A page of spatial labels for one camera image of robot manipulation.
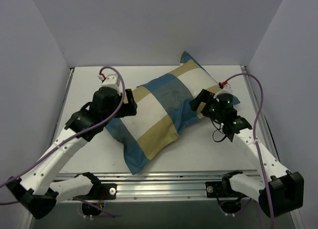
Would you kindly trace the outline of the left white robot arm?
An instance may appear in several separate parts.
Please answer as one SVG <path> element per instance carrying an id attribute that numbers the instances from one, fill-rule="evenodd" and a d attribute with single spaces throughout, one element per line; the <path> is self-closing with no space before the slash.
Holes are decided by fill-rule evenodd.
<path id="1" fill-rule="evenodd" d="M 60 182 L 54 179 L 75 153 L 114 118 L 136 114 L 137 104 L 131 89 L 118 93 L 111 87 L 101 87 L 94 93 L 91 102 L 71 115 L 35 166 L 17 178 L 11 177 L 6 187 L 35 219 L 47 216 L 57 203 L 77 196 L 99 199 L 104 189 L 100 180 L 90 172 Z"/>

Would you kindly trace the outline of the blue beige checked pillowcase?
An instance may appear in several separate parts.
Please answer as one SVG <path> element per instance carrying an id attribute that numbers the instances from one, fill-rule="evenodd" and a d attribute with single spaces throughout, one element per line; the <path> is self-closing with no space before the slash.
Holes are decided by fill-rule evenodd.
<path id="1" fill-rule="evenodd" d="M 137 114 L 115 118 L 106 126 L 123 145 L 124 161 L 132 174 L 142 171 L 186 127 L 203 118 L 204 104 L 195 111 L 189 104 L 203 89 L 214 94 L 221 91 L 206 70 L 183 52 L 179 67 L 133 90 Z"/>

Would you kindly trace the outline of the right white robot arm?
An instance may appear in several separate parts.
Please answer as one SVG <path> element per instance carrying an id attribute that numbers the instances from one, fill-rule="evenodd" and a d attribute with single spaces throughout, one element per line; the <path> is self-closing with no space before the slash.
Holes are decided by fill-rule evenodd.
<path id="1" fill-rule="evenodd" d="M 213 94 L 202 90 L 190 101 L 192 111 L 198 110 L 212 123 L 218 123 L 230 142 L 236 145 L 255 167 L 262 180 L 255 180 L 241 170 L 222 177 L 217 196 L 244 195 L 257 201 L 268 217 L 277 217 L 303 206 L 304 178 L 282 165 L 257 138 L 254 127 L 233 107 L 229 93 Z"/>

